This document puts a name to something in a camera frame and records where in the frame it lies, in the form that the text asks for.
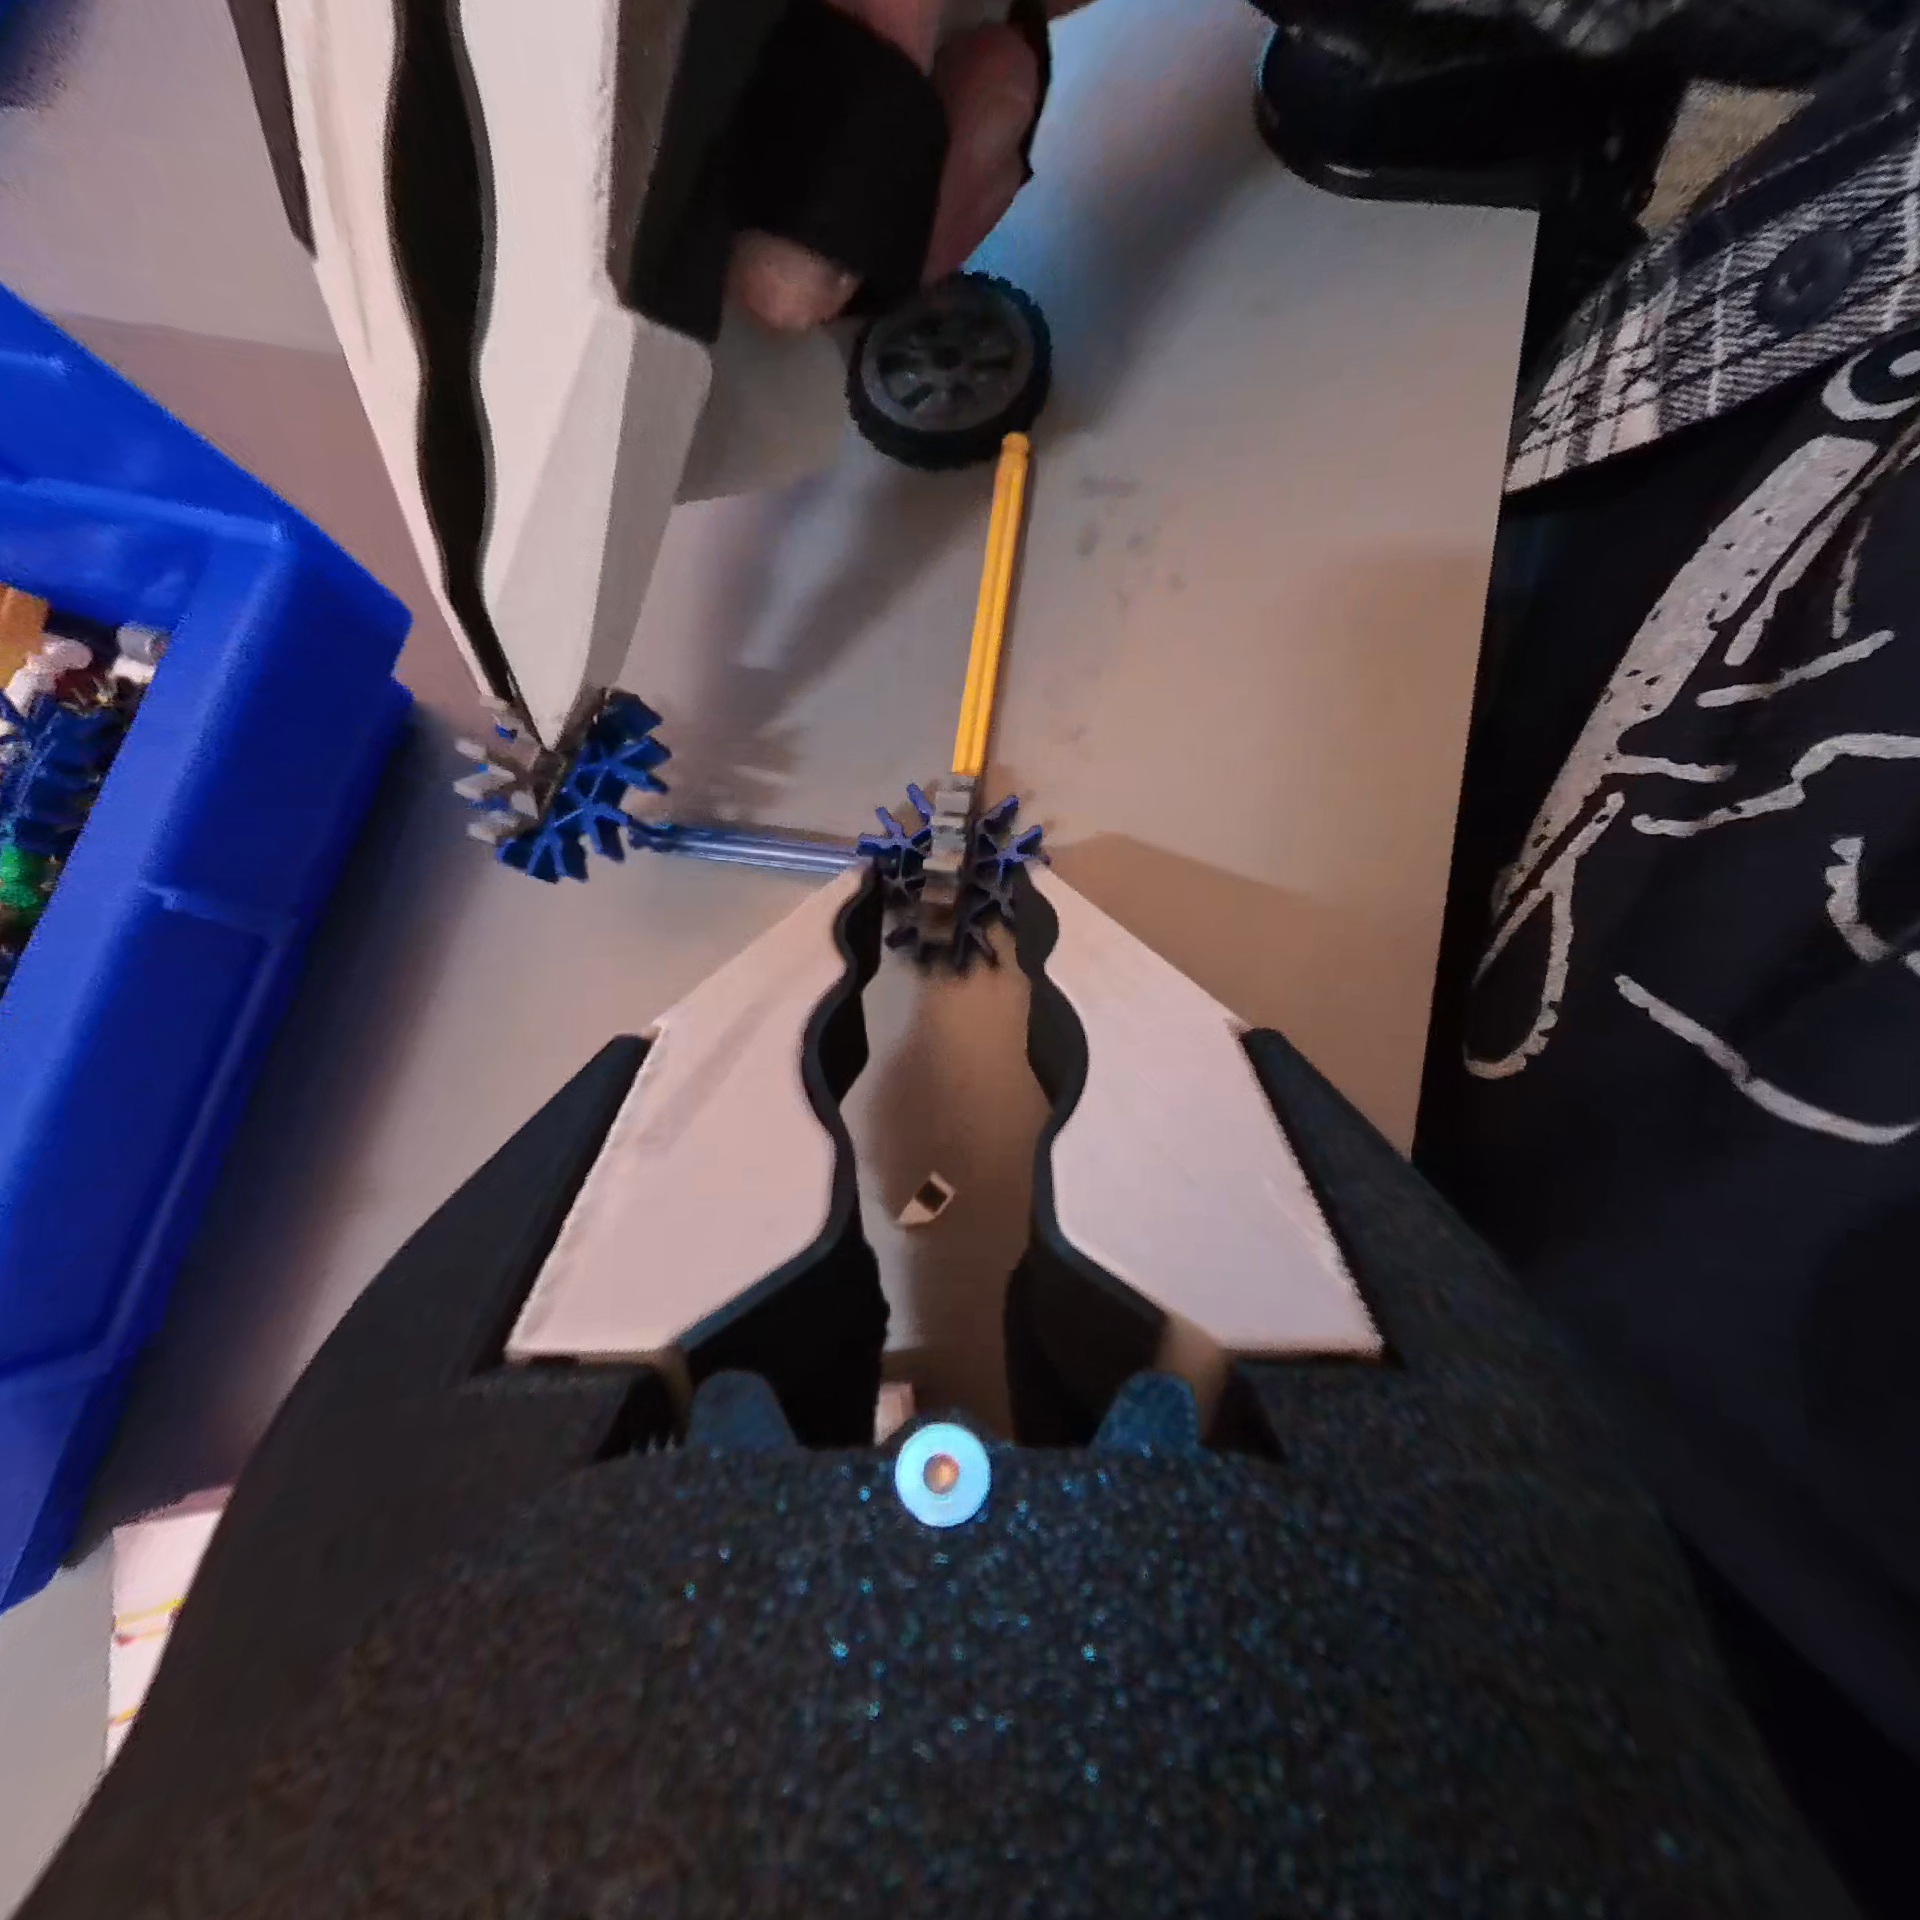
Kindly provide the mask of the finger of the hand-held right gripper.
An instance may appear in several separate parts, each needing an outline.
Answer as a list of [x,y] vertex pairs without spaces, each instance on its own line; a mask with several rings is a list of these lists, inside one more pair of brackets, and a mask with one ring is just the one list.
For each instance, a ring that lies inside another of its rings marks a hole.
[[453,3],[482,162],[482,612],[557,748],[638,636],[708,346],[630,308],[688,3]]
[[460,8],[277,3],[277,63],[306,253],[401,524],[475,685],[518,710],[482,595],[494,182]]

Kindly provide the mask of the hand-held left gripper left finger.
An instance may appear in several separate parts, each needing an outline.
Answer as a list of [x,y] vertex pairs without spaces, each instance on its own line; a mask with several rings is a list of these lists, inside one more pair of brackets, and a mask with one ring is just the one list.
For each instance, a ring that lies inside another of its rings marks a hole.
[[645,1026],[509,1361],[638,1361],[681,1395],[747,1371],[802,1443],[874,1440],[888,1303],[842,1100],[879,933],[850,867]]

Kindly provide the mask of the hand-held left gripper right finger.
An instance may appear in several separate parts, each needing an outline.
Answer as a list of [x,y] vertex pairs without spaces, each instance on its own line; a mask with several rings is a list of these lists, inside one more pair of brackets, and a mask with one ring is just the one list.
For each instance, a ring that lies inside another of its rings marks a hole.
[[1082,1445],[1144,1376],[1198,1436],[1274,1445],[1255,1371],[1381,1366],[1384,1335],[1257,1032],[1065,878],[1016,878],[1026,1066],[1045,1118],[1001,1303],[1016,1435]]

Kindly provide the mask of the blue plastic rod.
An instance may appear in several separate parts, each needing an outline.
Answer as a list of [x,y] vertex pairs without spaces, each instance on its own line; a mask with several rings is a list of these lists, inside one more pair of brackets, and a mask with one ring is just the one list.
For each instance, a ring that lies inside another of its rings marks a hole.
[[698,825],[698,822],[626,822],[638,851],[698,860],[708,864],[762,867],[776,874],[838,874],[865,864],[852,844],[792,837],[779,830]]

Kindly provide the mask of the grey snowflake connector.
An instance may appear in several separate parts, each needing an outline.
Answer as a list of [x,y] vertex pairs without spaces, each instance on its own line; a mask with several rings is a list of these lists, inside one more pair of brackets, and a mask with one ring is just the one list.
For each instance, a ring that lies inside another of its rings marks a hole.
[[977,777],[951,772],[932,791],[932,825],[920,864],[920,945],[951,945],[973,878]]
[[546,814],[546,751],[518,715],[490,702],[475,731],[453,742],[465,772],[453,797],[466,807],[466,837],[490,851],[524,837]]

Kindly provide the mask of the yellow plastic rod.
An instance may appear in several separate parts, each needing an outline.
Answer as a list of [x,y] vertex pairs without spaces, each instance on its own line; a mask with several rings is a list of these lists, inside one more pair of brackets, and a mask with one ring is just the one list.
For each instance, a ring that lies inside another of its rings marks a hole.
[[960,781],[979,781],[988,759],[988,728],[996,715],[999,660],[1016,592],[1028,471],[1028,434],[1004,434],[996,459],[973,636],[967,651],[964,702],[958,710],[951,754],[951,774]]

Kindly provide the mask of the blue plastic bin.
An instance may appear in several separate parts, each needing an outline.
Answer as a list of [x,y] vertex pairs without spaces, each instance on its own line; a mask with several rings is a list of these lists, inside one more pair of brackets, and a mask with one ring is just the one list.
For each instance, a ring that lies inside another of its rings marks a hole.
[[136,1353],[409,691],[410,617],[14,291],[4,584],[174,636],[4,986],[4,1607],[69,1553]]

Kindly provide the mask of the person's right hand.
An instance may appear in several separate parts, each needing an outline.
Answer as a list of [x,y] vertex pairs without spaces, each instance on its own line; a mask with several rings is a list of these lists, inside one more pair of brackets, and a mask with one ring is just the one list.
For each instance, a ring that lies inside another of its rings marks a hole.
[[795,3],[752,90],[725,293],[806,332],[958,272],[1016,202],[1045,3]]

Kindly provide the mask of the grey toy wheel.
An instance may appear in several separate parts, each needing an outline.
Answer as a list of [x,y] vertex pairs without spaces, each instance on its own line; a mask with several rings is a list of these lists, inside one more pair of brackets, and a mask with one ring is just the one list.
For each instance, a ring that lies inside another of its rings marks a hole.
[[996,274],[951,274],[874,312],[852,337],[846,406],[888,459],[951,473],[994,464],[1052,396],[1043,303]]

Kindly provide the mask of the person's black printed shirt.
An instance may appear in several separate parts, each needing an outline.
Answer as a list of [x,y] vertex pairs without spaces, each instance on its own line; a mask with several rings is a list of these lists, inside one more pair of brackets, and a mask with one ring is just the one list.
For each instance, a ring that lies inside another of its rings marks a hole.
[[1918,329],[1508,497],[1433,1182],[1918,1756]]

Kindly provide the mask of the pile of colourful construction pieces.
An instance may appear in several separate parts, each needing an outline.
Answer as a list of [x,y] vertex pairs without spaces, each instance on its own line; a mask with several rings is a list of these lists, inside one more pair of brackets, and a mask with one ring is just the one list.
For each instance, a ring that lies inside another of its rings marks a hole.
[[50,910],[174,636],[4,584],[4,986]]

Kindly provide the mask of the toy instruction booklet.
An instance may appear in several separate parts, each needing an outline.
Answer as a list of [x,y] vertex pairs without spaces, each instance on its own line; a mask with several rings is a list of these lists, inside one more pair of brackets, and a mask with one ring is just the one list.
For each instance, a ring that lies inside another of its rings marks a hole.
[[107,1753],[136,1712],[184,1764],[249,1764],[398,1598],[474,1556],[538,1553],[535,1595],[638,1564],[666,1576],[762,1521],[773,1541],[850,1470],[888,1470],[910,1388],[855,1343],[799,1371],[725,1361],[677,1440],[644,1361],[406,1358],[346,1327],[281,1404],[244,1476],[113,1531]]

